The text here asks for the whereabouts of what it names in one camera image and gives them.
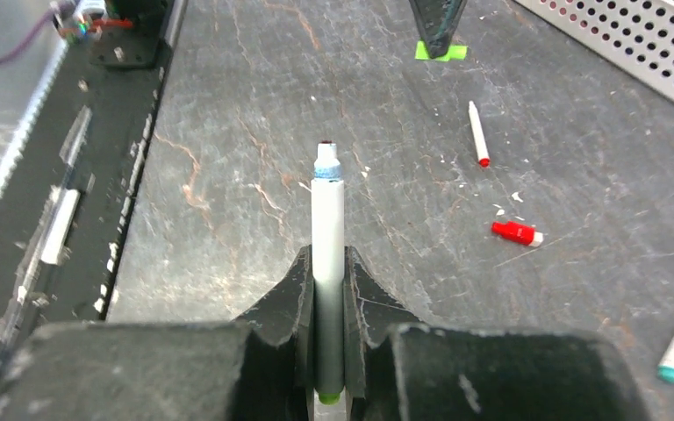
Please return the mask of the red pen cap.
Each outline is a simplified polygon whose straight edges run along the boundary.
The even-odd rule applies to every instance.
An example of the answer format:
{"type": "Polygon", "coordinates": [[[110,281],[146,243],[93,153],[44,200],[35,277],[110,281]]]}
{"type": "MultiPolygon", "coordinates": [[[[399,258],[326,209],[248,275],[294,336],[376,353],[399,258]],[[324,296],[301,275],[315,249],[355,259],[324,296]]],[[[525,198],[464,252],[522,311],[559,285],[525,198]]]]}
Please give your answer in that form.
{"type": "Polygon", "coordinates": [[[544,240],[544,235],[532,226],[522,225],[514,221],[493,222],[491,232],[523,246],[538,247],[544,240]]]}

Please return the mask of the red white marker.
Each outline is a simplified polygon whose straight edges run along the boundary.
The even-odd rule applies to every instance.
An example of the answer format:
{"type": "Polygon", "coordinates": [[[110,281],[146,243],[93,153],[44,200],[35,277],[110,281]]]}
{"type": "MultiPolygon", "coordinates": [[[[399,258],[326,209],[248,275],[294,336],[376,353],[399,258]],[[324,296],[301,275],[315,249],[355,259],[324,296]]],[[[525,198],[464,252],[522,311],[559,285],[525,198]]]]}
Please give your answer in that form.
{"type": "Polygon", "coordinates": [[[472,130],[473,141],[477,153],[477,161],[482,168],[490,166],[491,160],[486,145],[484,130],[481,124],[478,109],[473,101],[469,101],[468,114],[470,119],[470,127],[472,130]]]}

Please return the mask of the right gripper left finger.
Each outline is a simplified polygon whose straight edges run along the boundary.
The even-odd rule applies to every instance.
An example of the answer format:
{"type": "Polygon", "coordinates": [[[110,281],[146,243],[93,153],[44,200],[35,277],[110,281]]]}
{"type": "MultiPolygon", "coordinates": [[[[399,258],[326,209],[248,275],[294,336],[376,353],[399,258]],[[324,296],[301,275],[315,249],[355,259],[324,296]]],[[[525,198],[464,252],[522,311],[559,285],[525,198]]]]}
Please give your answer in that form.
{"type": "Polygon", "coordinates": [[[311,250],[230,322],[53,323],[5,362],[0,420],[310,420],[311,250]]]}

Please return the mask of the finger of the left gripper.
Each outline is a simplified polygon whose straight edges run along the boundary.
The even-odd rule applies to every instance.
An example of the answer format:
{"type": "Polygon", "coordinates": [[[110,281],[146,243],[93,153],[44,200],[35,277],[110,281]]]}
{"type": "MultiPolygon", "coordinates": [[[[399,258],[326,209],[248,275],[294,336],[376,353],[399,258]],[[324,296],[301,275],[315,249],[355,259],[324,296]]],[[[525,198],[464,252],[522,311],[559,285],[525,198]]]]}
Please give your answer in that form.
{"type": "Polygon", "coordinates": [[[409,4],[429,59],[448,53],[467,0],[410,0],[409,4]]]}

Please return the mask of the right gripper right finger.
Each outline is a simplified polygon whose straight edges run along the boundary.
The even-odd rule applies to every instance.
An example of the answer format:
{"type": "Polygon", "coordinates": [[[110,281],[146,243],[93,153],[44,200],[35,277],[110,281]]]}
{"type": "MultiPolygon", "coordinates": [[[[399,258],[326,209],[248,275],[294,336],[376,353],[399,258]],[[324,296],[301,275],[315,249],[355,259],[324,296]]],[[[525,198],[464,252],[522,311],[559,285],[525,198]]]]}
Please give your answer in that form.
{"type": "Polygon", "coordinates": [[[581,330],[420,321],[345,250],[351,420],[646,420],[619,351],[581,330]]]}

